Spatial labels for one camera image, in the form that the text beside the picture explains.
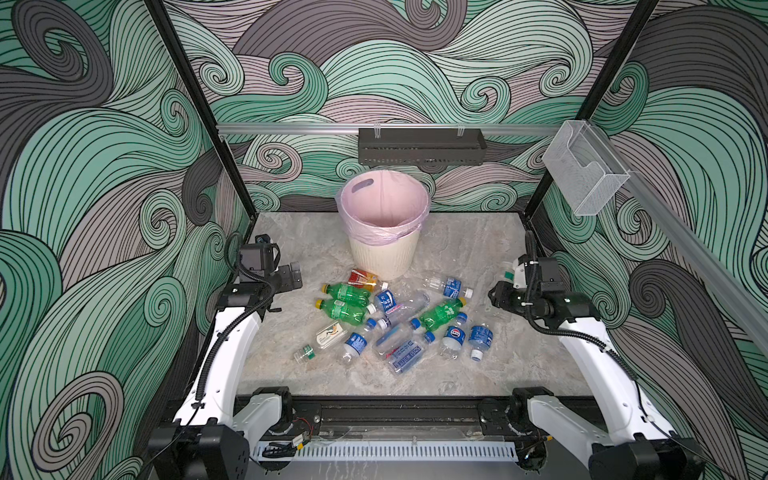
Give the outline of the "small bottle green cap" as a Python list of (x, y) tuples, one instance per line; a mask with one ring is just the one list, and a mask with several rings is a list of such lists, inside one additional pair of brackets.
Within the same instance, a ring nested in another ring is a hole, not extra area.
[(294, 352), (294, 360), (299, 363), (307, 363), (322, 354), (325, 350), (335, 346), (344, 339), (348, 328), (340, 321), (333, 321), (329, 325), (318, 330), (311, 341), (301, 346)]

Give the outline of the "short blue label bottle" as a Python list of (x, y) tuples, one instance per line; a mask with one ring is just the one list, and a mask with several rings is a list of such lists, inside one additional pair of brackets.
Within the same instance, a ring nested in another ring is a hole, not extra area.
[(493, 331), (487, 324), (474, 325), (470, 330), (469, 344), (471, 346), (470, 358), (475, 362), (481, 362), (493, 342)]

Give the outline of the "green bottle yellow cap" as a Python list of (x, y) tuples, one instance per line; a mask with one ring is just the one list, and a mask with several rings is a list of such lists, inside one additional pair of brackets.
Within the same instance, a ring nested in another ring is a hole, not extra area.
[(357, 307), (366, 307), (369, 304), (371, 295), (368, 290), (347, 283), (323, 284), (321, 291), (334, 300)]
[(466, 303), (464, 297), (445, 300), (425, 311), (419, 321), (427, 331), (434, 332), (454, 319)]
[(366, 310), (341, 300), (321, 300), (315, 301), (315, 307), (324, 312), (332, 320), (341, 321), (350, 325), (359, 326), (366, 319)]

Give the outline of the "clear bottle blue label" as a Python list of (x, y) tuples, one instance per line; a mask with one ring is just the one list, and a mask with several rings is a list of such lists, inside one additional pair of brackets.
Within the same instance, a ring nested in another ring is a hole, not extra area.
[(458, 277), (451, 275), (429, 275), (423, 280), (423, 286), (439, 292), (442, 296), (449, 299), (461, 297), (469, 300), (474, 295), (474, 290), (471, 287)]

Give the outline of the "Pepsi bottle blue cap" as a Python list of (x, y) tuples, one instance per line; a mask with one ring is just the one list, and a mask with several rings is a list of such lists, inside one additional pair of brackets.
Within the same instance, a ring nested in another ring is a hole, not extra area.
[(441, 340), (439, 351), (441, 357), (450, 360), (456, 360), (459, 357), (466, 338), (467, 320), (468, 316), (460, 312), (449, 322)]

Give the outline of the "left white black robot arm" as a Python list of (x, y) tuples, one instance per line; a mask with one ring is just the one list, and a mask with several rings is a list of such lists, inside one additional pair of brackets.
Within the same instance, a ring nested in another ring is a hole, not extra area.
[(147, 467), (159, 479), (244, 479), (264, 434), (292, 424), (291, 394), (284, 387), (260, 388), (240, 409), (236, 399), (251, 343), (273, 296), (302, 285), (300, 266), (293, 262), (262, 281), (244, 276), (225, 286), (189, 392), (148, 442)]

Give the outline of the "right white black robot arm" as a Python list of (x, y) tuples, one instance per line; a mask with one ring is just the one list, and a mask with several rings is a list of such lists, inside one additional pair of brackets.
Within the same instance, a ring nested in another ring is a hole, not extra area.
[(606, 325), (584, 294), (569, 291), (558, 262), (523, 255), (488, 293), (491, 304), (523, 317), (539, 334), (566, 348), (590, 388), (603, 420), (587, 420), (543, 387), (518, 388), (514, 426), (559, 442), (593, 479), (698, 479), (702, 447), (678, 434), (643, 391)]

